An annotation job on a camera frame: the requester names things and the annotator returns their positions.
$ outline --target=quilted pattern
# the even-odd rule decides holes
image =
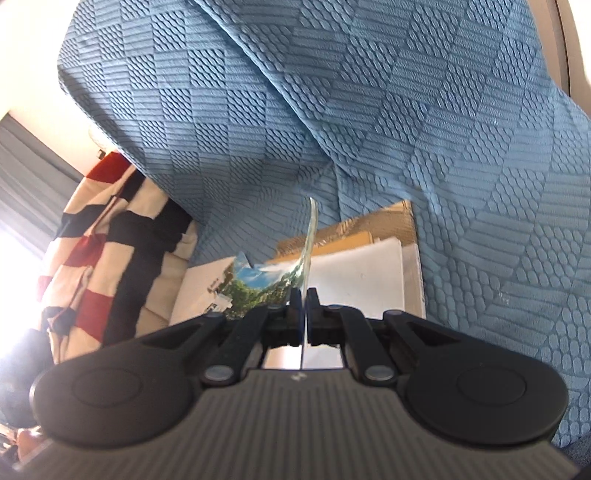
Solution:
[[[414,205],[428,317],[552,364],[591,428],[589,119],[525,0],[83,0],[60,78],[202,225],[195,262]]]

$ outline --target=blue sky image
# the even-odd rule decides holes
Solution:
[[[283,270],[265,272],[256,268],[243,267],[236,273],[236,276],[252,288],[265,288],[278,281],[284,273]]]

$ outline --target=metal rivet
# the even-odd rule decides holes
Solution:
[[[365,376],[375,382],[385,382],[394,377],[394,370],[386,365],[372,365],[365,371]]]
[[[227,365],[212,365],[205,370],[205,378],[212,382],[224,382],[232,377],[234,370]]]

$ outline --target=wall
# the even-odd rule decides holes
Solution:
[[[0,118],[11,115],[81,173],[97,161],[90,121],[59,88],[57,55],[78,0],[0,2]]]

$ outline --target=red and navy striped fabric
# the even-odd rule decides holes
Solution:
[[[83,179],[38,279],[40,328],[61,362],[168,325],[195,222],[119,153]]]

